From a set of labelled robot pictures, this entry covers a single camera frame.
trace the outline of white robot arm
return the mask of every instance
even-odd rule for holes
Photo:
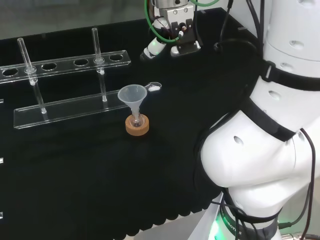
[[[171,47],[172,57],[194,53],[201,49],[193,29],[194,6],[189,0],[151,0],[150,3],[160,15],[152,24],[156,32],[165,39],[173,40],[178,37]],[[165,46],[166,42],[156,37],[143,50],[140,58],[151,60],[159,55]]]
[[[306,130],[320,151],[319,23],[320,0],[273,1],[264,43],[265,72],[249,100],[203,144],[201,162],[206,174],[228,188],[234,205],[248,216],[276,216],[311,181],[311,146],[300,129]],[[315,160],[318,177],[319,154]],[[235,220],[228,209],[225,213],[228,223]],[[218,219],[220,230],[224,239],[234,239],[225,213]],[[254,226],[263,236],[277,222]],[[264,237],[282,239],[279,230]]]

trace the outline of green cable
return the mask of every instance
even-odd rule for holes
[[[172,40],[165,39],[165,38],[162,37],[159,33],[157,33],[157,31],[155,30],[155,28],[154,28],[154,26],[152,25],[152,23],[151,23],[151,21],[150,21],[150,18],[149,18],[149,14],[148,14],[148,0],[144,0],[144,14],[145,14],[146,21],[148,22],[149,27],[151,28],[152,32],[153,32],[159,39],[161,39],[163,42],[165,42],[165,43],[174,43],[174,42],[176,42],[177,40],[179,40],[179,37],[177,37],[176,39],[172,39]]]
[[[193,4],[199,6],[199,7],[210,7],[214,4],[216,4],[217,2],[219,2],[219,0],[214,0],[212,2],[209,2],[209,3],[200,3],[200,2],[197,2],[196,0],[190,0],[190,2],[192,2]]]

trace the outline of funnel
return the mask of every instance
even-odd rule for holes
[[[126,130],[134,136],[141,136],[149,130],[149,120],[139,113],[139,107],[147,96],[144,86],[132,84],[125,86],[118,92],[118,98],[131,108],[132,115],[125,121]]]

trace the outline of black table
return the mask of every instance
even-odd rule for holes
[[[187,216],[210,204],[220,188],[197,178],[193,147],[199,132],[239,104],[258,77],[250,46],[230,43],[213,50],[225,17],[222,9],[198,13],[204,46],[172,59],[169,48],[143,63],[153,38],[144,19],[98,26],[102,52],[127,50],[128,68],[107,70],[106,88],[160,82],[140,107],[150,130],[126,133],[129,108],[14,129],[13,110],[36,104],[29,82],[0,85],[0,238],[4,240],[122,240],[139,229]],[[226,38],[256,39],[230,18]],[[31,61],[94,52],[91,28],[24,37]],[[22,63],[16,39],[0,41],[0,65]],[[99,93],[95,71],[40,78],[47,102]]]

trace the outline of white robot body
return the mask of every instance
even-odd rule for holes
[[[320,0],[274,0],[264,59],[282,71],[320,81],[318,23]],[[239,111],[206,139],[201,161],[208,177],[229,189],[236,207],[249,216],[267,218],[311,181],[312,151],[299,129],[306,130],[320,151],[320,91],[294,89],[259,77],[250,98],[271,119],[297,134],[283,142]],[[316,155],[318,176],[320,154]],[[255,226],[261,229],[271,223]],[[234,238],[223,222],[219,227],[225,239]],[[272,240],[280,239],[278,230]]]

